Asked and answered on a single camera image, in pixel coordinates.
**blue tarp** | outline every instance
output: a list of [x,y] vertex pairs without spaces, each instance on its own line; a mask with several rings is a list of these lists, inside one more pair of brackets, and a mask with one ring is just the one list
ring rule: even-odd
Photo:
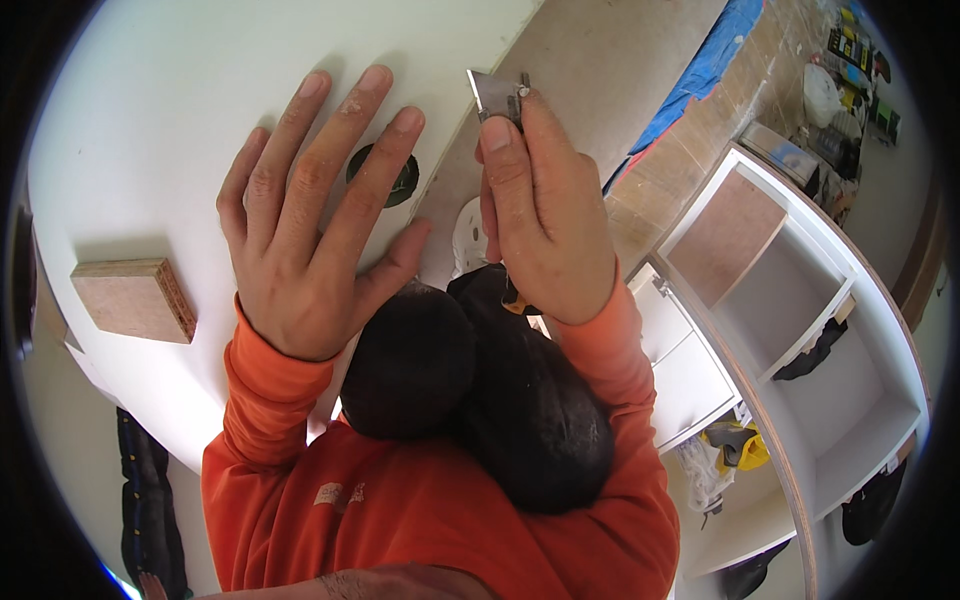
[[763,11],[763,0],[730,0],[720,12],[707,39],[686,67],[680,80],[660,105],[657,114],[640,135],[629,155],[604,185],[604,196],[626,172],[630,157],[638,155],[657,141],[671,125],[684,116],[691,97],[703,100],[720,83],[737,50],[753,30]]

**partially assembled cabinet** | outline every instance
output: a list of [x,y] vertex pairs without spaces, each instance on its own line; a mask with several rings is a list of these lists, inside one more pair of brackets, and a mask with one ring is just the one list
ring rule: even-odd
[[[677,593],[796,538],[806,596],[828,597],[847,573],[826,517],[928,427],[923,374],[886,288],[815,204],[733,144],[628,285],[654,365],[655,444],[681,514]],[[847,329],[828,357],[776,377],[834,317]],[[672,450],[741,400],[771,460],[739,471],[704,525]]]

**white plastic bag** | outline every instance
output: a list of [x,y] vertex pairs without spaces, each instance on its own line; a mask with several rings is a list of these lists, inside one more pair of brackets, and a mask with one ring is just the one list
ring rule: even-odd
[[829,127],[833,115],[842,110],[840,92],[827,70],[808,63],[804,67],[804,110],[806,118],[819,128]]
[[720,450],[707,444],[700,436],[693,436],[676,447],[677,458],[690,484],[687,504],[697,513],[712,506],[720,492],[733,483],[735,468],[728,468],[723,475],[717,470]]

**fingernail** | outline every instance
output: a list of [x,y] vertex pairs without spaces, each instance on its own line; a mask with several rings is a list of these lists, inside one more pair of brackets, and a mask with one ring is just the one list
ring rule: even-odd
[[310,96],[316,94],[323,85],[324,85],[323,71],[310,73],[303,80],[303,83],[300,84],[300,97],[309,98]]
[[423,113],[417,107],[404,107],[396,115],[394,125],[402,132],[411,132],[420,126]]
[[356,88],[363,91],[372,91],[380,87],[387,80],[387,67],[380,64],[373,64],[367,67],[367,70],[360,76]]
[[491,117],[480,126],[480,144],[485,152],[494,152],[509,146],[510,123],[504,117]]

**person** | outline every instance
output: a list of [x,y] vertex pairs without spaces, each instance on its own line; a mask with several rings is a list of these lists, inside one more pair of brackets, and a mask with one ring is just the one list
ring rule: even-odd
[[[425,125],[403,108],[348,185],[323,236],[324,204],[393,82],[369,67],[297,160],[330,90],[313,72],[272,134],[254,129],[217,198],[237,281],[225,351],[224,431],[207,447],[207,536],[230,598],[662,598],[679,557],[676,509],[653,446],[656,393],[640,317],[621,281],[595,164],[544,99],[521,101],[524,134],[483,123],[488,258],[556,329],[604,402],[610,476],[591,506],[516,509],[442,438],[379,441],[334,421],[310,446],[306,419],[333,361],[409,281],[430,224],[415,219],[366,273],[357,261]],[[257,588],[271,588],[256,591]]]
[[610,422],[557,344],[504,306],[507,272],[482,266],[478,238],[477,269],[446,292],[411,281],[364,326],[342,415],[378,440],[446,435],[521,511],[586,507],[610,472]]

